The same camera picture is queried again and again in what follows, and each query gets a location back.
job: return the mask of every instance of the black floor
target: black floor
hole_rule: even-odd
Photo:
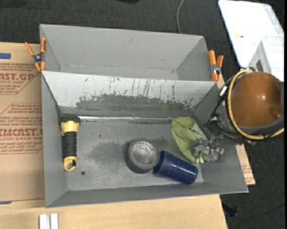
[[[0,42],[39,42],[39,24],[178,33],[182,0],[0,0]],[[285,0],[245,0],[270,4],[285,26]],[[203,35],[208,49],[224,55],[223,76],[239,70],[218,0],[185,0],[181,33]],[[246,146],[256,185],[248,194],[221,196],[239,207],[227,217],[229,229],[285,228],[284,137]]]

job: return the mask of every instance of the blue cup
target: blue cup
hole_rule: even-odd
[[[169,177],[185,184],[192,184],[197,177],[197,167],[172,154],[161,151],[159,161],[153,168],[155,175]]]

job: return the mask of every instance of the green glove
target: green glove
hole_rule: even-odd
[[[203,150],[198,158],[193,156],[190,144],[200,138],[207,140],[204,136],[192,130],[194,124],[195,120],[190,117],[177,117],[172,121],[171,131],[182,154],[192,163],[202,164],[204,163],[202,154],[209,154],[209,149]]]

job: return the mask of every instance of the cardboard sheet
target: cardboard sheet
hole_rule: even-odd
[[[41,74],[24,43],[0,53],[0,202],[44,198]]]

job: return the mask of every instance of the gray metal bin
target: gray metal bin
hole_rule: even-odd
[[[247,192],[233,144],[220,162],[197,165],[191,185],[132,172],[124,152],[136,138],[150,139],[187,161],[171,121],[207,121],[218,93],[210,79],[204,37],[146,31],[41,25],[47,38],[42,72],[46,207]],[[63,168],[56,106],[81,117],[77,165]]]

